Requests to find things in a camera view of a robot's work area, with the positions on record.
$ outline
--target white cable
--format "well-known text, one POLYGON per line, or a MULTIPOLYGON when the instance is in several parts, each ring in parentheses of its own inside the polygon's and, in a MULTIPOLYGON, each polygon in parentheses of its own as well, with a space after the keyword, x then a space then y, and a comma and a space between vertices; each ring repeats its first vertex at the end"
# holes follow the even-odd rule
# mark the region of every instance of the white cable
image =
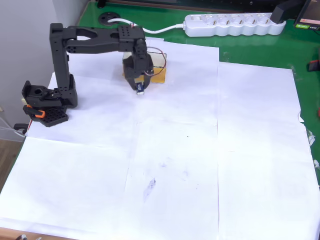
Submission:
MULTIPOLYGON (((126 19, 123 19, 123 18, 113 18, 113 19, 108 21, 108 23, 112 23, 112 22, 123 22, 123 23, 126 23, 126 24, 133 24, 134 26, 137 26, 137 24, 135 24, 134 22, 126 20, 126 19)), ((173 25, 173 26, 168 26, 168 27, 166 27, 164 29, 160 29, 160 30, 157 30, 157 31, 151 31, 151 30, 148 30, 148 29, 145 29, 145 28, 142 28, 142 29, 143 29, 143 31, 145 31, 148 34, 159 34, 159 33, 168 31, 170 29, 183 29, 183 28, 184 28, 184 24, 181 23, 181 24, 176 24, 176 25, 173 25)))
POLYGON ((25 137, 25 135, 20 134, 18 131, 16 131, 15 129, 13 129, 2 117, 0 117, 0 119, 2 120, 2 122, 9 128, 7 129, 6 127, 2 127, 0 126, 0 129, 3 130, 13 130, 15 134, 19 135, 20 137, 25 137))

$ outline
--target cable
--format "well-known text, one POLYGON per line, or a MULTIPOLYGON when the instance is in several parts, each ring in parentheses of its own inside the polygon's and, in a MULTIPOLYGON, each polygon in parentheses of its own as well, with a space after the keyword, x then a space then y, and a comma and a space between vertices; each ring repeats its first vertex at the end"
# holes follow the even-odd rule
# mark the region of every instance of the cable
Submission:
MULTIPOLYGON (((137 24, 133 23, 132 21, 129 21, 129 20, 126 20, 126 19, 123 19, 123 18, 114 18, 114 19, 111 19, 111 20, 108 21, 108 23, 112 23, 112 22, 123 22, 123 23, 126 23, 126 24, 132 24, 133 26, 137 26, 137 24)), ((159 34, 159 33, 168 31, 170 29, 183 29, 184 26, 185 25, 183 23, 181 23, 181 24, 176 24, 176 25, 173 25, 173 26, 168 26, 168 27, 166 27, 164 29, 160 29, 160 30, 157 30, 157 31, 151 31, 151 30, 148 30, 148 29, 145 29, 145 28, 142 28, 142 29, 143 29, 143 31, 145 31, 148 34, 159 34)))
POLYGON ((25 135, 23 134, 20 134, 18 131, 16 131, 15 129, 13 129, 2 117, 0 117, 0 119, 2 120, 2 122, 8 127, 3 127, 3 126, 0 126, 0 129, 3 129, 3 130, 13 130, 15 134, 19 135, 20 137, 25 137, 25 135))
POLYGON ((158 51, 161 52, 161 54, 162 54, 162 56, 163 56, 163 58, 164 58, 164 65, 163 65, 163 67, 161 68, 160 72, 158 72, 158 73, 156 73, 156 74, 148 74, 148 73, 146 73, 146 71, 144 71, 144 74, 145 74, 145 75, 148 75, 148 76, 153 77, 153 76, 156 76, 156 75, 160 74, 160 73, 165 69, 165 67, 166 67, 166 65, 167 65, 167 59, 166 59, 166 56, 165 56, 164 52, 163 52, 161 49, 159 49, 159 48, 157 48, 157 47, 154 47, 154 46, 147 46, 147 48, 148 48, 148 49, 157 49, 158 51))

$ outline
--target wooden floor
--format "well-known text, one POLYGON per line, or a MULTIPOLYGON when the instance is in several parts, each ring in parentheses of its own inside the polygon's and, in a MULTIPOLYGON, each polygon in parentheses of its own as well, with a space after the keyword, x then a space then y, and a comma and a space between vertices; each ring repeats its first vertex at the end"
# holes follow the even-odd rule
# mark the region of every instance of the wooden floor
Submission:
POLYGON ((0 140, 0 193, 19 154, 22 142, 0 140))

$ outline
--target red wire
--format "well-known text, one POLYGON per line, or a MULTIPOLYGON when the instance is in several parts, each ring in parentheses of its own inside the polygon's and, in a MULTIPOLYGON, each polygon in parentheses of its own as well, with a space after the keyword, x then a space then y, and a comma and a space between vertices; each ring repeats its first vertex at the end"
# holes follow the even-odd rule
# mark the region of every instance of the red wire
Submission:
POLYGON ((159 75, 159 74, 166 68, 167 59, 166 59, 166 56, 165 56, 164 52, 163 52, 161 49, 159 49, 159 48, 157 48, 157 47, 154 47, 154 46, 147 46, 147 48, 157 49, 158 51, 161 52, 161 54, 162 54, 162 56, 163 56, 163 58, 164 58, 164 65, 163 65, 162 69, 160 70, 160 72, 158 72, 158 73, 156 73, 156 74, 148 74, 148 73, 146 73, 146 71, 144 71, 144 74, 145 74, 145 75, 150 76, 150 77, 153 77, 153 76, 159 75))

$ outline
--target green table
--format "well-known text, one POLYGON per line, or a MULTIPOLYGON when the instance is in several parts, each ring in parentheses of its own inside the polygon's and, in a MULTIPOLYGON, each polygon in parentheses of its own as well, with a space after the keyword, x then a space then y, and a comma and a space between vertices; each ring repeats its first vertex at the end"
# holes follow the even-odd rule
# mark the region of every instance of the green table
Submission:
MULTIPOLYGON (((95 2, 90 2, 80 19, 79 26, 107 28, 98 22, 98 17, 104 12, 116 12, 122 18, 140 24, 149 30, 182 24, 186 15, 199 13, 112 3, 99 9, 95 2)), ((294 28, 293 23, 293 20, 287 21, 285 29, 278 36, 188 37, 181 29, 169 30, 160 34, 147 33, 146 35, 163 38, 172 43, 218 47, 221 62, 292 69, 302 109, 301 117, 304 119, 306 128, 316 136, 316 141, 311 146, 311 153, 313 159, 320 162, 320 118, 318 117, 320 71, 307 71, 307 63, 318 59, 320 35, 311 30, 294 28)), ((320 169, 316 168, 315 171, 320 185, 320 169)))

